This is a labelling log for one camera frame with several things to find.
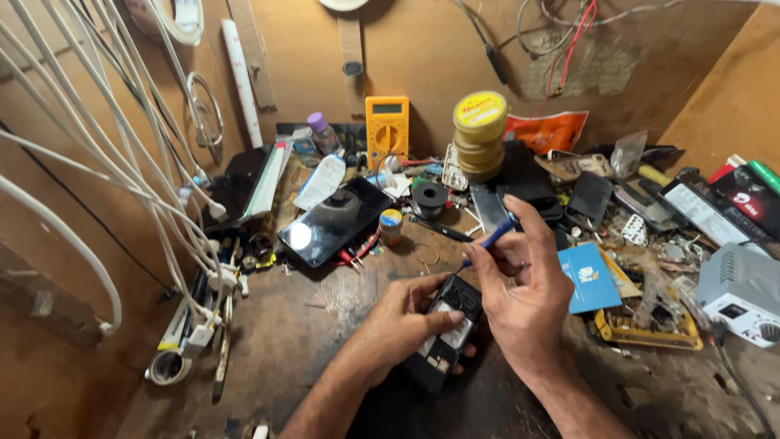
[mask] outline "broken phone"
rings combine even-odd
[[[427,314],[463,311],[466,318],[454,330],[435,335],[403,362],[406,372],[429,393],[441,390],[458,362],[474,324],[482,315],[482,293],[451,274],[436,294]]]

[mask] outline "tape roll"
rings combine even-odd
[[[146,35],[159,37],[160,29],[148,4],[160,14],[168,35],[180,44],[197,46],[203,36],[204,18],[202,0],[125,0],[133,21]]]
[[[165,349],[154,354],[144,376],[158,386],[170,386],[184,380],[192,366],[193,360],[182,357],[181,349]]]

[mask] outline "black phone case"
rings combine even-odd
[[[471,335],[474,325],[482,316],[482,293],[454,274],[447,277],[426,314],[433,312],[438,303],[442,301],[454,310],[463,311],[472,324],[468,327],[463,342],[457,349],[443,340],[441,335],[437,335],[433,343],[430,344],[426,355],[418,351],[403,362],[403,368],[406,372],[429,393],[438,393],[441,390],[447,377],[452,373],[452,368],[458,362],[460,354],[463,352],[463,346]],[[459,328],[463,328],[465,325],[466,321],[464,320]]]

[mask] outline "yellow tin lid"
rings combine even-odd
[[[458,102],[452,121],[459,130],[473,132],[506,118],[506,99],[495,91],[478,91]]]

